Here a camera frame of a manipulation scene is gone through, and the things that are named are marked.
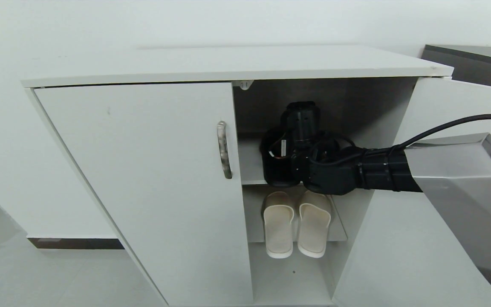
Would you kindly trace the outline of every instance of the cabinet top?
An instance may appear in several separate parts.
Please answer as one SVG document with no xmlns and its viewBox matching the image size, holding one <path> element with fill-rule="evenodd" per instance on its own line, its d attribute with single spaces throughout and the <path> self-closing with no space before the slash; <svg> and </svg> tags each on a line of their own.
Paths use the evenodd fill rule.
<svg viewBox="0 0 491 307">
<path fill-rule="evenodd" d="M 453 68 L 360 45 L 142 49 L 25 63 L 24 87 L 293 78 L 451 76 Z"/>
</svg>

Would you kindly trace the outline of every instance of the shelf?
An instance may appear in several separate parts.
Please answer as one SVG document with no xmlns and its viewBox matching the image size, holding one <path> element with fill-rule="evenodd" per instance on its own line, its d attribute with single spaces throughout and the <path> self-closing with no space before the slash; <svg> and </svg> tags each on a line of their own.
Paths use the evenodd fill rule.
<svg viewBox="0 0 491 307">
<path fill-rule="evenodd" d="M 265 197 L 274 191 L 285 191 L 295 202 L 300 195 L 306 190 L 304 186 L 291 188 L 274 188 L 270 186 L 244 186 L 243 200 L 245 212 L 245 226 L 247 230 L 247 239 L 249 243 L 261 243 L 265 241 L 265 230 L 263 227 L 263 217 L 261 208 Z M 298 216 L 293 221 L 293 241 L 297 240 Z M 341 219 L 335 210 L 335 204 L 332 206 L 331 224 L 329 225 L 329 235 L 327 241 L 346 241 L 346 232 L 341 223 Z"/>
<path fill-rule="evenodd" d="M 242 185 L 265 185 L 263 159 L 259 152 L 261 138 L 238 138 L 238 158 Z"/>
<path fill-rule="evenodd" d="M 263 243 L 249 244 L 255 305 L 335 305 L 335 289 L 327 256 L 304 256 L 295 243 L 289 258 L 274 259 Z"/>
</svg>

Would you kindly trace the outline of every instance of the white wall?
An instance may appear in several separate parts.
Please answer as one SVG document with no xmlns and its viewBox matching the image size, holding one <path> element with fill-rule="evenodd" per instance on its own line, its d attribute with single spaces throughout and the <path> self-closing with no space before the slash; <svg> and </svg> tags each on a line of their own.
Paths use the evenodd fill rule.
<svg viewBox="0 0 491 307">
<path fill-rule="evenodd" d="M 491 46 L 491 1 L 0 1 L 1 206 L 31 237 L 115 237 L 26 99 L 16 77 L 27 69 L 22 60 L 108 49 L 292 43 L 362 43 L 412 56 L 425 43 Z M 432 218 L 422 221 L 423 239 L 452 240 Z M 466 263 L 449 274 L 475 270 L 456 249 L 429 257 L 450 267 Z M 389 276 L 389 270 L 377 274 Z M 411 305 L 399 292 L 413 282 L 390 290 L 370 284 L 370 290 L 386 291 L 388 305 Z M 490 300 L 489 286 L 480 284 L 456 284 L 442 295 Z M 441 295 L 440 288 L 426 291 Z"/>
</svg>

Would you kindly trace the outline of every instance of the baseboard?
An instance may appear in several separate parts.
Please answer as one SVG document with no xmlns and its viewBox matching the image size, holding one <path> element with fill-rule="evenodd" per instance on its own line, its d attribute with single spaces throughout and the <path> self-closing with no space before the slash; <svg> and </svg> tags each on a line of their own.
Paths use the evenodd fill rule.
<svg viewBox="0 0 491 307">
<path fill-rule="evenodd" d="M 54 239 L 29 237 L 38 249 L 124 249 L 118 239 Z"/>
</svg>

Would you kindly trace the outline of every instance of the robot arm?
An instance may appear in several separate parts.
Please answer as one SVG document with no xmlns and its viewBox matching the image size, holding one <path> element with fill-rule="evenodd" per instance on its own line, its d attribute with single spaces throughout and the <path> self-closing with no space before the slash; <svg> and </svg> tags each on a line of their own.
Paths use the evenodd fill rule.
<svg viewBox="0 0 491 307">
<path fill-rule="evenodd" d="M 267 183 L 302 181 L 311 191 L 336 195 L 355 188 L 423 192 L 491 284 L 491 134 L 421 140 L 491 114 L 438 126 L 391 148 L 367 149 L 320 131 L 316 109 L 312 102 L 292 103 L 281 126 L 265 134 Z"/>
</svg>

